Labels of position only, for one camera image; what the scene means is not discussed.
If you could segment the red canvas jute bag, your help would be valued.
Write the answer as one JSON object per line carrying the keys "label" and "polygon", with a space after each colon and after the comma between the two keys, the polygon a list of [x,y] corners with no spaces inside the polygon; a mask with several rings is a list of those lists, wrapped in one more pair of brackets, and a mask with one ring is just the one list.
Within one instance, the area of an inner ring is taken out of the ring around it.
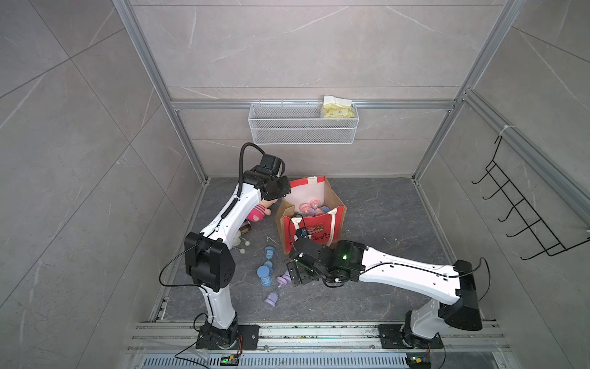
{"label": "red canvas jute bag", "polygon": [[[307,230],[311,240],[334,248],[339,241],[347,207],[333,191],[326,176],[308,177],[290,182],[291,193],[281,200],[275,216],[282,249],[288,255],[297,239],[296,231]],[[300,206],[319,198],[322,206],[300,212]]]}

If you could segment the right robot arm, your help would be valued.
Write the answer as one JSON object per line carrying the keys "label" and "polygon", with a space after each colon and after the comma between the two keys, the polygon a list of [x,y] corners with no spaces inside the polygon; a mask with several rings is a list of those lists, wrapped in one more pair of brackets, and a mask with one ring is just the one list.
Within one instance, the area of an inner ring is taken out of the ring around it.
{"label": "right robot arm", "polygon": [[424,306],[406,313],[403,325],[378,327],[384,347],[390,342],[410,349],[434,347],[449,327],[482,330],[475,269],[468,261],[425,264],[348,240],[321,245],[305,228],[290,236],[290,244],[287,267],[293,285],[322,281],[328,288],[341,288],[349,282],[376,283],[429,297]]}

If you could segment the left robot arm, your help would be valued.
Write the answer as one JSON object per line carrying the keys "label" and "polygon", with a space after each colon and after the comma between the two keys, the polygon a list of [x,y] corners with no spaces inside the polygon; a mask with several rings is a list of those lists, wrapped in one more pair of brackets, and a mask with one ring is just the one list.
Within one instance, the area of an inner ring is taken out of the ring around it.
{"label": "left robot arm", "polygon": [[243,144],[238,160],[238,183],[232,196],[206,227],[186,236],[184,251],[171,260],[184,258],[186,274],[192,280],[189,285],[197,287],[203,295],[207,312],[199,328],[199,341],[230,348],[238,340],[238,318],[229,288],[236,263],[230,250],[239,228],[257,205],[291,193],[285,168],[282,159],[267,154],[258,145]]}

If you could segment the pink hourglass middle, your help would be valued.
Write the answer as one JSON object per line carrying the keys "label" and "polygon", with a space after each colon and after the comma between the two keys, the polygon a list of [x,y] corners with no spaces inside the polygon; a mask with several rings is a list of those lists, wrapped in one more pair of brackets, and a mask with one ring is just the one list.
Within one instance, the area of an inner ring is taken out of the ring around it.
{"label": "pink hourglass middle", "polygon": [[313,209],[320,208],[322,204],[323,203],[321,200],[319,200],[319,198],[313,198],[310,200],[310,207],[312,207]]}

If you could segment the small purple hourglass left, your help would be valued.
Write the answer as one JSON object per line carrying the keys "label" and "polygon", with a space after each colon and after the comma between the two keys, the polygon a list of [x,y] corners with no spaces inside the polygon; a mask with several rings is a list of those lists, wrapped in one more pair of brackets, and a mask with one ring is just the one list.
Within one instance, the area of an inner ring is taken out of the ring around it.
{"label": "small purple hourglass left", "polygon": [[285,271],[282,275],[278,275],[276,280],[279,288],[292,283],[289,271]]}

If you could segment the blue hourglass left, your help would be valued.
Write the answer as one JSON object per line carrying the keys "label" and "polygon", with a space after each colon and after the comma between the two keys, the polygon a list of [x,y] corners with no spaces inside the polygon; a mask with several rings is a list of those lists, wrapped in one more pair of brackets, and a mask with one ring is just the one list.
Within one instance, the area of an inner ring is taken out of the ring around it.
{"label": "blue hourglass left", "polygon": [[266,261],[264,262],[264,265],[269,268],[270,272],[273,272],[273,261],[272,261],[272,259],[273,259],[274,255],[276,253],[276,248],[274,246],[269,245],[269,246],[266,246],[264,248],[264,251],[265,251],[265,258],[266,258]]}

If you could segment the purple hourglass front left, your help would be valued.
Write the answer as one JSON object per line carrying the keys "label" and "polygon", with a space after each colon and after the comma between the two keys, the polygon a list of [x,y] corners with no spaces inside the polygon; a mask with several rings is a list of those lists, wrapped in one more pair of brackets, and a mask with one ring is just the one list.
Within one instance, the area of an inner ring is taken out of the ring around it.
{"label": "purple hourglass front left", "polygon": [[270,305],[271,307],[275,308],[277,306],[278,298],[278,293],[271,292],[269,295],[267,295],[264,302]]}

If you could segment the large blue hourglass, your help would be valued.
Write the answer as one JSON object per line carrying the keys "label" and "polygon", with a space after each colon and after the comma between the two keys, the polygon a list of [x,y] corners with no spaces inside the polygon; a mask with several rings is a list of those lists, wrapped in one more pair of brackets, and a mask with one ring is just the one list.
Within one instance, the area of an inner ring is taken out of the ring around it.
{"label": "large blue hourglass", "polygon": [[264,287],[269,287],[273,283],[272,279],[272,272],[273,269],[269,268],[267,265],[262,265],[257,270],[257,276],[261,281],[261,285]]}

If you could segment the pink striped plush doll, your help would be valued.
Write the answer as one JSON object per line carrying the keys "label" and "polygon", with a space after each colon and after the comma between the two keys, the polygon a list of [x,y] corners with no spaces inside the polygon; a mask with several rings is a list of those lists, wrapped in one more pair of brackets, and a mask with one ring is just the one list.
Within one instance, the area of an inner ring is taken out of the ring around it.
{"label": "pink striped plush doll", "polygon": [[277,203],[277,200],[261,200],[259,204],[257,204],[254,209],[249,213],[247,216],[247,220],[249,222],[260,222],[265,217],[269,217],[272,215],[271,207]]}

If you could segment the plaid brown pouch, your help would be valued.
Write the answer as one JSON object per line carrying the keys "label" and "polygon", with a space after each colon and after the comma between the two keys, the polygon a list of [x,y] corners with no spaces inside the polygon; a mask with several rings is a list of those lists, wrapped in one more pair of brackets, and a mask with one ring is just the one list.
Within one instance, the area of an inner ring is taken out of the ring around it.
{"label": "plaid brown pouch", "polygon": [[244,221],[244,223],[239,227],[239,232],[241,235],[246,235],[252,229],[252,226],[248,220]]}

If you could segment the white fluffy plush toy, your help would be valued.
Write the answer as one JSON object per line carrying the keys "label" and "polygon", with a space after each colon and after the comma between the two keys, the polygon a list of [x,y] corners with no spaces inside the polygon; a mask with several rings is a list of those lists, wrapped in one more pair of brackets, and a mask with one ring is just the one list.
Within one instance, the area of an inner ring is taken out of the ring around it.
{"label": "white fluffy plush toy", "polygon": [[247,249],[250,247],[250,241],[246,240],[241,236],[237,236],[232,244],[233,249],[238,250],[241,255],[244,255],[247,252]]}

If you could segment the yellow packet in basket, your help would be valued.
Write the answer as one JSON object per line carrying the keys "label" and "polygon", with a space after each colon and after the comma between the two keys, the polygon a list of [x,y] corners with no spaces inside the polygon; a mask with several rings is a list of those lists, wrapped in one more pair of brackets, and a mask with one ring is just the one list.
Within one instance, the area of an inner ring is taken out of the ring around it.
{"label": "yellow packet in basket", "polygon": [[348,119],[355,118],[353,102],[345,98],[337,98],[333,95],[324,95],[321,107],[321,118]]}

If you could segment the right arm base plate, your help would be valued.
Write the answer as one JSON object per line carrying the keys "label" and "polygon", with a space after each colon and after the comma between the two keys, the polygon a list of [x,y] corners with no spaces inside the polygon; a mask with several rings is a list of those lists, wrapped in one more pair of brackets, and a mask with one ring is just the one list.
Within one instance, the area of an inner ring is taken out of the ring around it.
{"label": "right arm base plate", "polygon": [[402,324],[378,324],[378,338],[383,349],[443,349],[442,340],[435,338],[428,340],[410,334]]}

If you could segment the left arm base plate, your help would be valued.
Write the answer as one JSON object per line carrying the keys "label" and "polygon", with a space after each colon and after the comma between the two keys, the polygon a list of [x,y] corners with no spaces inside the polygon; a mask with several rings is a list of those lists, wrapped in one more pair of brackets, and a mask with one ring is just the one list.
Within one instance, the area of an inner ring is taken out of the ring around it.
{"label": "left arm base plate", "polygon": [[197,349],[209,350],[256,350],[260,326],[256,324],[233,324],[227,330],[216,327],[201,327],[196,343]]}

